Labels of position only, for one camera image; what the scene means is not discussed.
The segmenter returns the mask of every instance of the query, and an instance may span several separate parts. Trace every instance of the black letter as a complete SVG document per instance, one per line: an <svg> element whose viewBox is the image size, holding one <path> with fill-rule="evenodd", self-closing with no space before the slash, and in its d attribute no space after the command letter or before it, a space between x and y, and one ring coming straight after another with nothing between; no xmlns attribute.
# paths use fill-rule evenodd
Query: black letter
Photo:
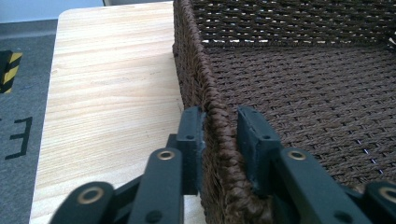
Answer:
<svg viewBox="0 0 396 224"><path fill-rule="evenodd" d="M27 118L27 119L16 119L14 121L14 123L26 122L26 127L25 127L25 132L24 133L12 134L9 137L9 140L14 140L14 139L17 139L17 138L23 138L22 146L21 146L21 152L6 156L6 160L15 159L15 158L18 158L19 156L26 155L27 143L29 141L30 128L32 127L32 120L33 120L33 118L30 117L30 118Z"/></svg>

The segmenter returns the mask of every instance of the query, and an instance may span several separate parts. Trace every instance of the light wood tabletop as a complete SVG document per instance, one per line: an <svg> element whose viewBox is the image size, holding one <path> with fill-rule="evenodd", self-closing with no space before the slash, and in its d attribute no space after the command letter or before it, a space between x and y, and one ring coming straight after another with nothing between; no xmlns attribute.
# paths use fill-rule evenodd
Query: light wood tabletop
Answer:
<svg viewBox="0 0 396 224"><path fill-rule="evenodd" d="M48 223L75 188L118 188L176 133L183 110L171 2L73 9L59 19L31 223ZM185 197L185 223L205 223Z"/></svg>

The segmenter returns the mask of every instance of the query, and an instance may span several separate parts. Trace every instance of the bolt hole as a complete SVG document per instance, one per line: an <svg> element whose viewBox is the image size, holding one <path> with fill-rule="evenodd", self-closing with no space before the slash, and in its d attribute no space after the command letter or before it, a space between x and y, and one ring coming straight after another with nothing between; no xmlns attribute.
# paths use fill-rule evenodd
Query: bolt hole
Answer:
<svg viewBox="0 0 396 224"><path fill-rule="evenodd" d="M148 223L157 223L161 221L162 218L163 213L158 210L151 211L146 215L146 221Z"/></svg>
<svg viewBox="0 0 396 224"><path fill-rule="evenodd" d="M335 211L334 217L337 218L342 223L352 223L353 222L352 216L350 216L348 213L345 213L345 212Z"/></svg>
<svg viewBox="0 0 396 224"><path fill-rule="evenodd" d="M171 160L172 158L174 158L175 153L172 151L162 151L157 154L157 157L158 157L158 159L160 159L162 161L167 161L167 160Z"/></svg>

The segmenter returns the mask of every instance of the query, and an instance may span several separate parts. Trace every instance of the woven rope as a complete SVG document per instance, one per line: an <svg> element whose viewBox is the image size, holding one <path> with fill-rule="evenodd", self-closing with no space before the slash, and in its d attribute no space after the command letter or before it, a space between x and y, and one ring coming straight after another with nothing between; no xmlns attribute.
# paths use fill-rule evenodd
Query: woven rope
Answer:
<svg viewBox="0 0 396 224"><path fill-rule="evenodd" d="M391 1L176 0L185 107L205 122L208 223L272 223L235 143L236 106L261 111L285 146L350 186L396 176L396 6Z"/></svg>

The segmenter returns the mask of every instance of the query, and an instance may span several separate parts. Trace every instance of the basket bottom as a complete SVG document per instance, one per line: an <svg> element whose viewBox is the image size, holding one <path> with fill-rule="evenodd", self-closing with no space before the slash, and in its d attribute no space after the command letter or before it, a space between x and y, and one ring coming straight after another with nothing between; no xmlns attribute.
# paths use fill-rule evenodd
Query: basket bottom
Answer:
<svg viewBox="0 0 396 224"><path fill-rule="evenodd" d="M396 60L379 47L207 48L236 125L253 106L338 182L396 180Z"/></svg>

